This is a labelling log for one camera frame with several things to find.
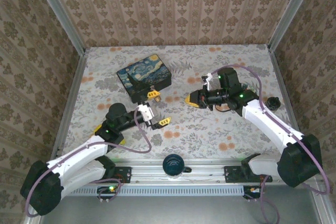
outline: mug handle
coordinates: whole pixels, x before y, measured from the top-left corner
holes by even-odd
[[[191,168],[190,167],[185,167],[184,169],[183,169],[183,172],[184,173],[191,173]]]

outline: patterned wallpaper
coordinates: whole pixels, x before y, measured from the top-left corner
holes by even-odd
[[[0,0],[0,223],[20,223],[20,187],[50,158],[77,63],[46,0]]]
[[[321,143],[336,183],[336,0],[304,0],[276,49],[300,129]],[[336,209],[336,195],[332,196]]]
[[[266,44],[289,0],[60,0],[86,47]]]

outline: floral tablecloth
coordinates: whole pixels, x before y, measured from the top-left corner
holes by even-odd
[[[111,104],[121,102],[128,111],[133,104],[116,72],[138,60],[157,54],[172,73],[172,85],[161,91],[161,102],[150,104],[162,118],[170,116],[171,124],[160,130],[146,130],[153,149],[136,154],[114,149],[108,156],[127,159],[160,159],[171,153],[183,158],[244,158],[255,152],[278,152],[259,129],[235,112],[201,110],[185,104],[185,97],[202,88],[201,76],[228,64],[248,66],[263,82],[264,100],[280,98],[276,114],[289,122],[280,87],[266,45],[221,46],[149,46],[91,48],[82,77],[75,110],[63,153],[85,142],[105,118]],[[246,70],[237,69],[239,80],[258,90],[257,81]],[[212,88],[219,83],[214,78]],[[145,140],[134,127],[123,132],[125,146],[146,150]]]

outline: box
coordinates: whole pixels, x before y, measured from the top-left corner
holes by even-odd
[[[147,93],[172,84],[172,74],[157,55],[151,55],[117,72],[133,103],[147,100]]]

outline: mug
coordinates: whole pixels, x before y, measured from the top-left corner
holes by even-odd
[[[162,165],[164,172],[172,178],[177,178],[182,173],[191,173],[191,168],[185,167],[183,159],[177,154],[168,155]]]

